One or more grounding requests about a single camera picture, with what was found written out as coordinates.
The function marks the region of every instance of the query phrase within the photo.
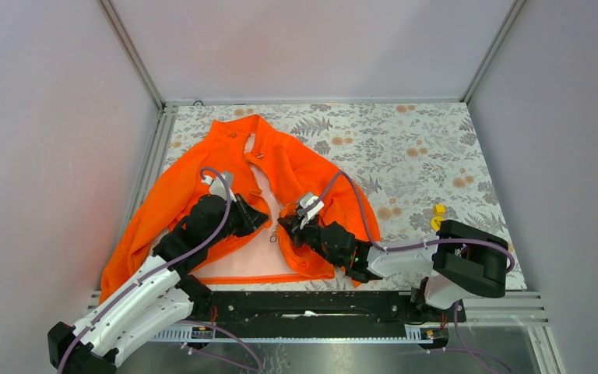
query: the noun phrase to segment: table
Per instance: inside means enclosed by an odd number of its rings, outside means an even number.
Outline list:
[[[275,129],[296,136],[332,161],[363,189],[378,219],[382,240],[413,240],[434,233],[437,203],[445,217],[490,232],[510,243],[471,117],[463,103],[269,104],[180,106],[163,169],[202,140],[212,120],[259,114]],[[519,261],[506,289],[525,290]],[[406,290],[425,273],[398,273],[357,290]],[[332,280],[286,284],[210,285],[215,291],[353,290],[340,271]]]

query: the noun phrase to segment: floral tablecloth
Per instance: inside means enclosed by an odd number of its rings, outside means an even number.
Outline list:
[[[202,140],[212,120],[260,114],[274,128],[342,168],[366,193],[384,242],[434,233],[437,203],[445,217],[488,231],[510,242],[465,104],[275,104],[179,107],[164,170]],[[398,273],[357,290],[407,290],[425,273]],[[210,286],[232,291],[353,290],[349,278],[285,284]],[[506,288],[526,289],[521,267],[508,274]]]

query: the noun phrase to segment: white wall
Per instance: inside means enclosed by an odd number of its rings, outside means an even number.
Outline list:
[[[528,2],[470,110],[565,366],[598,372],[598,2]]]
[[[512,0],[114,0],[169,101],[459,98]]]
[[[120,228],[155,110],[96,1],[0,0],[0,374],[55,372]]]

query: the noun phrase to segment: zipper pull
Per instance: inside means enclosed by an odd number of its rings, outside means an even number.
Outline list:
[[[278,225],[274,226],[274,231],[272,232],[272,236],[269,237],[269,241],[272,243],[276,243],[278,237],[276,236],[276,230],[278,230]]]

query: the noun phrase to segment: orange garment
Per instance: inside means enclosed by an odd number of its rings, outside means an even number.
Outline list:
[[[255,134],[251,152],[244,151],[247,138]],[[274,196],[285,206],[281,217],[293,213],[292,206],[307,192],[319,196],[339,170],[299,140],[276,131],[261,116],[251,115],[232,122],[214,121],[206,138],[187,151],[151,188],[146,200],[129,222],[118,246],[102,273],[100,302],[115,292],[138,270],[150,252],[152,241],[164,229],[172,230],[189,213],[198,198],[209,193],[201,183],[199,170],[209,166],[218,171],[229,171],[234,180],[231,186],[253,208],[269,214],[266,201],[260,196],[251,165],[255,165],[269,179]],[[337,221],[357,239],[369,240],[361,220],[357,198],[345,178],[339,178],[325,196],[324,208],[319,213],[324,225]],[[366,218],[373,239],[379,240],[375,214],[364,198]],[[253,239],[256,233],[243,238],[231,236],[209,249],[204,264],[216,261],[239,249]],[[334,267],[306,245],[293,248],[287,233],[279,228],[278,244],[287,265],[296,274],[279,277],[251,277],[220,279],[222,284],[275,283],[329,279],[335,276]]]

